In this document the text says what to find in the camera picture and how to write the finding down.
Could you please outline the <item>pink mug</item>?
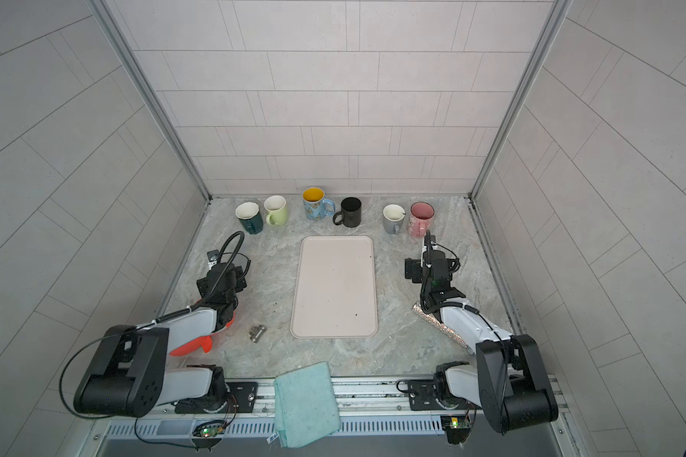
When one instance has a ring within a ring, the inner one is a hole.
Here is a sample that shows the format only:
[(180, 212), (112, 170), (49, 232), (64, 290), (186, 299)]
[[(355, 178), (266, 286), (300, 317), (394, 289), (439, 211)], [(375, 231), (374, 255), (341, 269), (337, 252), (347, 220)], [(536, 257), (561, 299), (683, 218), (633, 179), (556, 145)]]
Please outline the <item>pink mug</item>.
[(430, 228), (436, 211), (426, 202), (415, 202), (410, 207), (408, 232), (414, 238), (423, 238)]

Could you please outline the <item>black mug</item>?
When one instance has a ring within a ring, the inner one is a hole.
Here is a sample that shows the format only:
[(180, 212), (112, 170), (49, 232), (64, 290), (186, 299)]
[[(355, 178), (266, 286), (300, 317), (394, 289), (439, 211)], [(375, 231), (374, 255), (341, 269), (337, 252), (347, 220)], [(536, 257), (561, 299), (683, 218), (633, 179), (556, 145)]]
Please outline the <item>black mug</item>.
[(362, 202), (356, 197), (346, 197), (341, 202), (341, 209), (333, 215), (335, 226), (356, 228), (361, 224)]

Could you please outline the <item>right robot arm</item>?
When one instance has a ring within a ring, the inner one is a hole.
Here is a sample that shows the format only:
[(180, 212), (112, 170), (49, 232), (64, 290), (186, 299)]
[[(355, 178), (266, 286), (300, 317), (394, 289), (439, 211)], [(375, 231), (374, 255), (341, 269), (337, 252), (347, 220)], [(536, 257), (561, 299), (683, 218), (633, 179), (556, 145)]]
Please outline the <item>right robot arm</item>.
[(435, 249), (404, 261), (404, 276), (421, 285), (419, 308), (474, 352), (476, 363), (441, 364), (434, 374), (434, 399), (445, 409), (465, 402), (480, 407), (490, 426), (505, 434), (558, 419), (558, 402), (539, 345), (486, 318), (451, 285), (457, 259)]

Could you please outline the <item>light green mug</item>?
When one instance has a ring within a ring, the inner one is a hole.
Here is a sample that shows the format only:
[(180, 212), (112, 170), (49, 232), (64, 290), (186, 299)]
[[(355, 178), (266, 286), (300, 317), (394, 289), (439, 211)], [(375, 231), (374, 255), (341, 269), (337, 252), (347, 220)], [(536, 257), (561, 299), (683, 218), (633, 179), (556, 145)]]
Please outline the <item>light green mug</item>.
[(284, 226), (289, 219), (287, 200), (282, 195), (273, 195), (264, 202), (266, 223), (273, 227)]

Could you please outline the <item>blue butterfly mug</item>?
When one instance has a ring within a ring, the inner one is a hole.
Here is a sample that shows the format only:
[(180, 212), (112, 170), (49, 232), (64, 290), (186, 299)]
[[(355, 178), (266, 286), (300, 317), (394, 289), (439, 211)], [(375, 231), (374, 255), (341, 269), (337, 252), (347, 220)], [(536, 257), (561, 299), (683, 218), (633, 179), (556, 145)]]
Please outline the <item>blue butterfly mug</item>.
[(319, 221), (337, 212), (332, 200), (326, 198), (324, 190), (308, 188), (302, 194), (305, 213), (308, 219)]

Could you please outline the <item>grey mug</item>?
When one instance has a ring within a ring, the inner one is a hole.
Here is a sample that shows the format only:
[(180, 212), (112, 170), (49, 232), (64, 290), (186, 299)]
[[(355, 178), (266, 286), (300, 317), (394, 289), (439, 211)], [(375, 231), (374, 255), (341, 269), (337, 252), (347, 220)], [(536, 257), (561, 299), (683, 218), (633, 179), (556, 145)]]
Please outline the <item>grey mug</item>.
[(388, 234), (399, 234), (401, 232), (406, 211), (400, 205), (390, 204), (383, 209), (383, 225), (384, 230)]

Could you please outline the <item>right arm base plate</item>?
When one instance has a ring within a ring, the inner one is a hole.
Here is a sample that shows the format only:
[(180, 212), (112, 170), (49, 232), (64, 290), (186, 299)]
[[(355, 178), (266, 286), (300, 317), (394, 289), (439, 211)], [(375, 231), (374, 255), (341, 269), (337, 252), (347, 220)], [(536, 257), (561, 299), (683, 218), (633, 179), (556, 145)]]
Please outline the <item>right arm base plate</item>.
[(402, 380), (405, 388), (402, 391), (409, 400), (411, 411), (480, 411), (481, 407), (464, 399), (439, 400), (436, 396), (436, 382), (434, 380)]

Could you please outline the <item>dark green mug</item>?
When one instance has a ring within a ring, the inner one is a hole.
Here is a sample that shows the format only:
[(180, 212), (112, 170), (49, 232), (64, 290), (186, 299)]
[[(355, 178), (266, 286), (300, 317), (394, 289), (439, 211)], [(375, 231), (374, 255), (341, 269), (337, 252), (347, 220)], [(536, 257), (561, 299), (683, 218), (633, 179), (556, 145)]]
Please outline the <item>dark green mug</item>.
[(257, 203), (242, 203), (236, 207), (234, 214), (248, 234), (259, 234), (263, 231), (264, 220)]

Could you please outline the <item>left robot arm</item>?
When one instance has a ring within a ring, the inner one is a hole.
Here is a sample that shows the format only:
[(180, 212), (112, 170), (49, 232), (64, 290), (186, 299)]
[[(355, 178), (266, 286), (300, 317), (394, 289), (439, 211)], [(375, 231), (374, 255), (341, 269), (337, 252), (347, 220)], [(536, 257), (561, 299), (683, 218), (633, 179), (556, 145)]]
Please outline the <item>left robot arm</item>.
[(178, 413), (216, 413), (231, 395), (222, 367), (167, 369), (171, 356), (209, 352), (213, 335), (228, 329), (247, 286), (248, 266), (217, 262), (197, 280), (200, 300), (141, 326), (108, 329), (74, 394), (74, 411), (96, 416), (139, 418), (154, 407), (175, 405)]

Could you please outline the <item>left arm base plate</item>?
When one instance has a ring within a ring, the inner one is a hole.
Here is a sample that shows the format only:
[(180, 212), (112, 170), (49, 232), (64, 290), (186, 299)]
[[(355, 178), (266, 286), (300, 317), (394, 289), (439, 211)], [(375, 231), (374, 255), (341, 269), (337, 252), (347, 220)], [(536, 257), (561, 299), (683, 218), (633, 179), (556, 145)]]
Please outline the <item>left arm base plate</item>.
[(184, 399), (175, 402), (176, 414), (233, 414), (251, 413), (255, 406), (258, 384), (255, 382), (232, 382), (226, 384), (226, 393), (215, 396)]

